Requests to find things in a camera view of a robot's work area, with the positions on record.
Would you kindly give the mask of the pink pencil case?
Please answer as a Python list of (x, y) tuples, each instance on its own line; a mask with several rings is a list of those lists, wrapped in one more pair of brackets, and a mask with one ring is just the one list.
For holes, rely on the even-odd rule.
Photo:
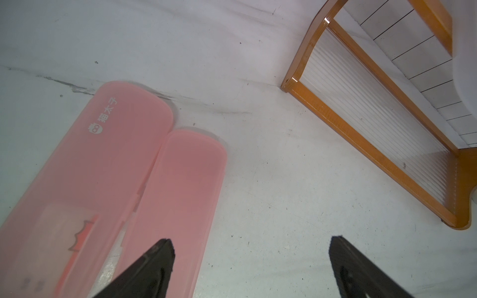
[(208, 135), (180, 129), (166, 136), (127, 223), (113, 280), (166, 238), (175, 250), (166, 298), (193, 296), (226, 164), (226, 149)]
[(158, 96), (103, 84), (1, 226), (1, 296), (85, 298), (172, 127)]

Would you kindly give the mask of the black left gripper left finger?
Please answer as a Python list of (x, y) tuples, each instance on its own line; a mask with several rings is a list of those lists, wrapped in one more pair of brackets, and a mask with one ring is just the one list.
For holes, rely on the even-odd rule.
[(96, 298), (165, 298), (173, 271), (175, 250), (163, 238), (114, 279)]

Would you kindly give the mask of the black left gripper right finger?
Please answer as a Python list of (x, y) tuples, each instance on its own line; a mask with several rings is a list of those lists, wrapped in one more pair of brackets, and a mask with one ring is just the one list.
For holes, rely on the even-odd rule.
[(331, 238), (329, 256), (337, 287), (343, 298), (412, 296), (343, 236)]

